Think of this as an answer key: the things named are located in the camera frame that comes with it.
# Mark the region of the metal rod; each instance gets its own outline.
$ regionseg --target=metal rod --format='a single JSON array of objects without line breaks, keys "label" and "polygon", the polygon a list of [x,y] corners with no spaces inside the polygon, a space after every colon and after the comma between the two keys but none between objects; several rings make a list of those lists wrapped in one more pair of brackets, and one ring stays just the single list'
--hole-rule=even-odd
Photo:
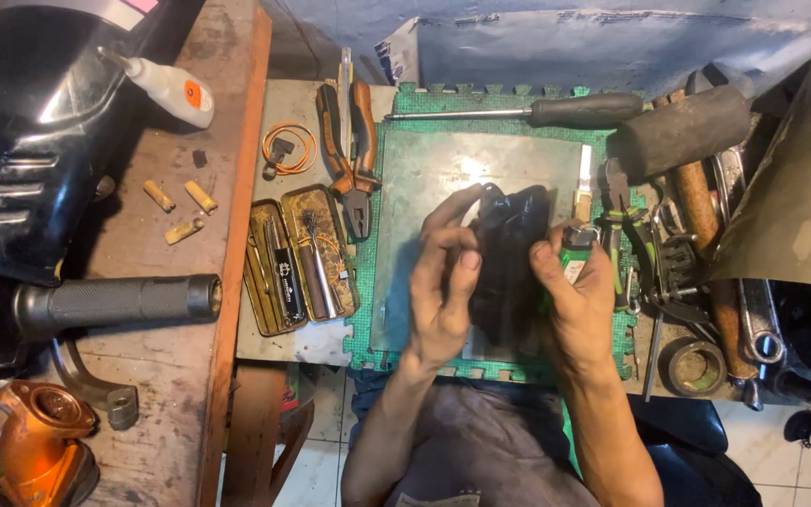
[{"label": "metal rod", "polygon": [[650,357],[646,361],[646,377],[643,378],[643,401],[650,400],[652,385],[656,382],[656,363],[659,357],[659,342],[662,341],[662,320],[665,312],[661,309],[652,322],[652,339],[650,340]]},{"label": "metal rod", "polygon": [[447,113],[400,113],[395,115],[384,115],[385,120],[434,120],[434,119],[459,119],[459,118],[512,118],[519,116],[530,116],[531,109],[497,109],[493,111],[452,111]]}]

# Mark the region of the gray shirt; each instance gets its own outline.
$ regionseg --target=gray shirt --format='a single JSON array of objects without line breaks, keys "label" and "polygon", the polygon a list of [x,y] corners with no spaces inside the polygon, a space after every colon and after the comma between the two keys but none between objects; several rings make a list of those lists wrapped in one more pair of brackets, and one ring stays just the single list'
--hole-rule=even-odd
[{"label": "gray shirt", "polygon": [[567,458],[558,398],[523,387],[435,385],[386,505],[598,507]]}]

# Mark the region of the glue bottle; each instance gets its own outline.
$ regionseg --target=glue bottle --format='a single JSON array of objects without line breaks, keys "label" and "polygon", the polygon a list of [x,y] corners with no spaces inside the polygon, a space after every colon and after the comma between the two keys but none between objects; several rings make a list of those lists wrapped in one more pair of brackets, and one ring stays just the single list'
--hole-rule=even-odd
[{"label": "glue bottle", "polygon": [[131,81],[172,115],[199,128],[211,124],[214,117],[212,90],[189,72],[144,58],[125,58],[101,46],[98,52],[121,65]]}]

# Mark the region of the tile floor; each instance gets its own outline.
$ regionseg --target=tile floor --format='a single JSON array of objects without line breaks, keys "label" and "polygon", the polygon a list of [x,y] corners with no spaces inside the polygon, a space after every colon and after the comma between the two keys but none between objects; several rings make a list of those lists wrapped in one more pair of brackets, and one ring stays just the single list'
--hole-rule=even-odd
[{"label": "tile floor", "polygon": [[[321,369],[315,395],[314,424],[276,507],[340,503],[340,475],[355,416],[355,387],[344,368]],[[799,407],[766,406],[753,412],[741,403],[716,401],[728,436],[728,455],[762,495],[763,507],[811,507],[811,448],[784,441],[784,423]]]}]

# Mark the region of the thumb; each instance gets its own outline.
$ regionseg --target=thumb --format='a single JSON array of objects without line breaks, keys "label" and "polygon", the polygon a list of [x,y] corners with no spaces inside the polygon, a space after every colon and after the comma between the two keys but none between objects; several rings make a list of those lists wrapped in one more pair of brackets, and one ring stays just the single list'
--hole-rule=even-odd
[{"label": "thumb", "polygon": [[456,321],[464,320],[467,325],[467,303],[478,285],[480,274],[480,253],[465,250],[450,274],[449,296],[446,298],[444,313]]},{"label": "thumb", "polygon": [[552,294],[554,301],[570,298],[575,294],[574,287],[565,278],[562,263],[549,241],[538,241],[531,246],[529,253],[531,269],[546,290]]}]

